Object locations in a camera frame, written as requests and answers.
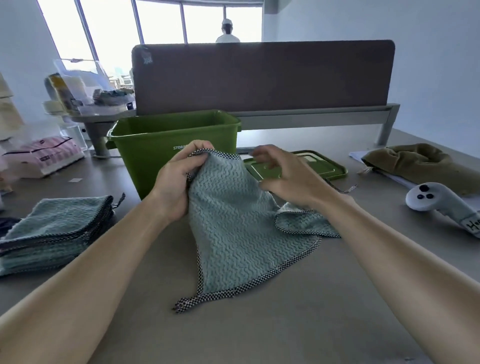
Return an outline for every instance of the person's left hand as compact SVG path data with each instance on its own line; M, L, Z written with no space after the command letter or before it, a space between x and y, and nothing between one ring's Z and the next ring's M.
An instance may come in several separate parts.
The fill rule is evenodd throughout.
M176 221L187 213L187 173L195 167L203 165L208 154L203 153L194 157L188 156L200 148L214 149L209 141L194 140L174 155L158 172L155 186L148 198L155 200L158 208L164 212L167 223Z

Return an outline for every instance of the black hair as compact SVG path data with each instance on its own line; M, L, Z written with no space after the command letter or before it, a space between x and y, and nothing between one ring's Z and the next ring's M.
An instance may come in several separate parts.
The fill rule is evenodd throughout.
M222 29L225 30L225 34L231 34L233 25L232 24L223 24Z

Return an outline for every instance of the person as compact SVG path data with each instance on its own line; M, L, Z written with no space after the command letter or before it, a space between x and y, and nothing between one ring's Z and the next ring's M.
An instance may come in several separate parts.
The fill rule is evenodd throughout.
M85 364L157 235L187 213L186 173L195 140L158 173L150 194L64 269L0 317L0 363ZM338 193L308 165L276 146L259 162L282 177L259 186L322 213L342 235L397 319L437 364L480 363L480 284Z
M215 43L240 43L240 39L232 35L233 23L230 19L224 19L222 21L223 35L216 39Z

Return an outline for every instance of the controller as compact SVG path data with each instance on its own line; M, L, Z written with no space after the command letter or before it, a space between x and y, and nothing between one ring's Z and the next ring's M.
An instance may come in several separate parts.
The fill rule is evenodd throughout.
M427 182L413 187L405 202L416 211L437 210L480 239L480 213L441 183Z

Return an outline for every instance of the green plastic container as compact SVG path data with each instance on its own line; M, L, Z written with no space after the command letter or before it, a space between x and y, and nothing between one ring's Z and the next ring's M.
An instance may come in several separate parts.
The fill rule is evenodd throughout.
M179 150L195 139L235 153L240 120L219 110L134 116L118 120L107 133L107 148L120 152L138 195L144 199L156 176Z
M319 176L327 178L328 180L344 178L348 174L345 167L313 150L299 150L298 152L293 152L293 154L307 159L309 166L317 172ZM257 163L253 158L246 159L243 162L248 172L250 172L257 181L265 178L279 178L282 174L280 167L269 169L268 163Z

